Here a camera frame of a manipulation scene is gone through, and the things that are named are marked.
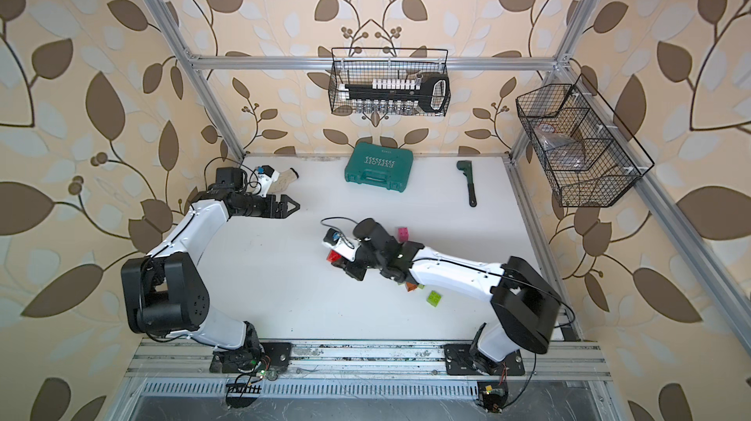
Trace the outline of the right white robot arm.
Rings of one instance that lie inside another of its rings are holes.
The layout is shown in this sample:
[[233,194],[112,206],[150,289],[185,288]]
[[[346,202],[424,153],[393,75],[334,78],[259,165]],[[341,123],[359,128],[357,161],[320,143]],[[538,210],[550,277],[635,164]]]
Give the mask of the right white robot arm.
[[331,227],[324,244],[333,266],[362,281],[368,270],[398,284],[445,288],[491,305],[498,322],[484,325],[476,350],[491,362],[526,350],[547,354],[563,299],[526,260],[502,264],[442,254],[422,243],[400,242],[371,218],[357,223],[352,237]]

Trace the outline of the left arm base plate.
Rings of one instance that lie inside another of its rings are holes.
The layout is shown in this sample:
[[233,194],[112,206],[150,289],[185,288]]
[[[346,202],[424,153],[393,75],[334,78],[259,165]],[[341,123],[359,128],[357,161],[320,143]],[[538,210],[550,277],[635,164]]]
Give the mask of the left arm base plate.
[[215,351],[209,366],[210,373],[240,374],[271,371],[281,374],[291,362],[290,342],[265,342],[249,349]]

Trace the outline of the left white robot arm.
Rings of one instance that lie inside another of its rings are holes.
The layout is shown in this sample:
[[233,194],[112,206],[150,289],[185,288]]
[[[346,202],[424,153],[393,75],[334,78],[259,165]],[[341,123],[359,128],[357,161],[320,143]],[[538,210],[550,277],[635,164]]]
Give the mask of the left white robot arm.
[[130,330],[158,343],[190,339],[219,352],[261,356],[252,324],[213,309],[198,264],[230,219],[285,219],[298,211],[286,193],[298,178],[296,170],[269,165],[217,169],[213,184],[189,201],[185,217],[162,244],[122,266]]

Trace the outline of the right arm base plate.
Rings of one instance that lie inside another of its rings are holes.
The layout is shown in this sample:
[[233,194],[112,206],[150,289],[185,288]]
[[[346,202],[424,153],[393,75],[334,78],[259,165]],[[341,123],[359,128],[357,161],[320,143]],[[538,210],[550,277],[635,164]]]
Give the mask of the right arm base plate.
[[471,344],[443,346],[446,372],[450,376],[522,376],[525,367],[520,352],[509,354],[501,362],[493,362]]

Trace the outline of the red long lego brick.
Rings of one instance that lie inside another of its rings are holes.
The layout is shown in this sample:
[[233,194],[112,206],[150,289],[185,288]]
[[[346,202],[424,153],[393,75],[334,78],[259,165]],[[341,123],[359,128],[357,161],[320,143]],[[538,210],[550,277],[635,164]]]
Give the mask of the red long lego brick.
[[343,268],[346,266],[346,259],[334,250],[328,254],[327,260],[335,268]]

